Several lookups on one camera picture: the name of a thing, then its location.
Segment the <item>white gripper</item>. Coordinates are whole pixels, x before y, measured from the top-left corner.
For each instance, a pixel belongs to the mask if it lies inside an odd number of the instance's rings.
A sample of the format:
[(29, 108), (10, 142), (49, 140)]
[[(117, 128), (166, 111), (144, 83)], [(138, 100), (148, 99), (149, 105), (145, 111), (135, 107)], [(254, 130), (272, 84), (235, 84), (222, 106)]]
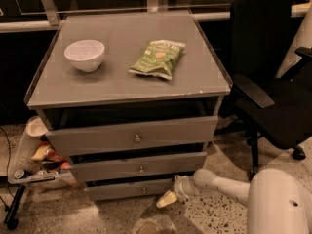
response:
[(193, 178), (188, 175), (175, 175), (173, 191), (168, 190), (156, 203), (158, 208), (164, 208), (174, 203), (177, 198), (184, 200), (196, 195), (196, 186)]

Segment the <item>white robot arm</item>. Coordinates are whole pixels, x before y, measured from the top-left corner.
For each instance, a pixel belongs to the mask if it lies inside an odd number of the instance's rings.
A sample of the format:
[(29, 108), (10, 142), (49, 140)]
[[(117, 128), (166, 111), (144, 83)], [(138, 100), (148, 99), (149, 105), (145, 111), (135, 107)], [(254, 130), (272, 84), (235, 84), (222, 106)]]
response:
[(248, 234), (312, 234), (312, 194), (292, 175), (263, 169), (249, 183), (224, 178), (210, 170), (175, 177), (159, 208), (177, 200), (217, 191), (247, 208)]

